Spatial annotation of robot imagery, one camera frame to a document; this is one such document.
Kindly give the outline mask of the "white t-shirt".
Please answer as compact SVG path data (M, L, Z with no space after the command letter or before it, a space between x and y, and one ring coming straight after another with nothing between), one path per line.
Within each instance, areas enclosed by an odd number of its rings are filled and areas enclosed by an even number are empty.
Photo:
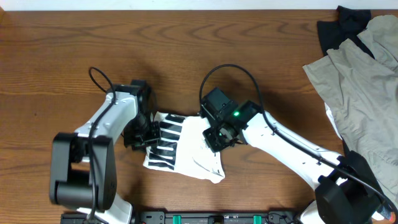
M203 137L210 127L206 118L156 113L160 140L146 148L143 166L183 174L217 184L225 178L221 154L213 152Z

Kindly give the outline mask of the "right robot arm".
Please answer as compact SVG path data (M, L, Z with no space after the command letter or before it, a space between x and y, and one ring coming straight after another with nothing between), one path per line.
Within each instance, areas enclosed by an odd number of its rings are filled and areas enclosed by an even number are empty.
M200 113L210 122L203 135L212 151L241 141L275 157L311 186L315 200L299 223L369 223L376 213L397 219L397 207L358 153L342 156L318 147L277 122L262 103L205 97Z

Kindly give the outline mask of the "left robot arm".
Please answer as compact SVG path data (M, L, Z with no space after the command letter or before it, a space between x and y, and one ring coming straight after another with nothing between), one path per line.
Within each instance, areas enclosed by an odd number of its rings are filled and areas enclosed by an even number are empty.
M49 199L81 213L80 223L139 223L133 205L116 192L114 145L146 149L158 143L159 124L149 109L144 80L114 85L99 110L72 133L52 142Z

